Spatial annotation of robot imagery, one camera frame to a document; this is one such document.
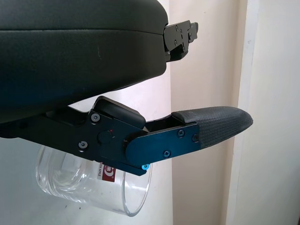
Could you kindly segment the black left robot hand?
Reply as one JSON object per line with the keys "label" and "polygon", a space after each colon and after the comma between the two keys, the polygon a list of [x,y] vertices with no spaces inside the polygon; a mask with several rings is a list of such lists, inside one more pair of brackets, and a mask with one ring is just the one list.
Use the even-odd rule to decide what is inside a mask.
{"label": "black left robot hand", "polygon": [[104,96],[183,59],[198,23],[170,25],[156,0],[3,0],[0,136],[22,138],[134,174],[249,128],[217,106],[146,121]]}

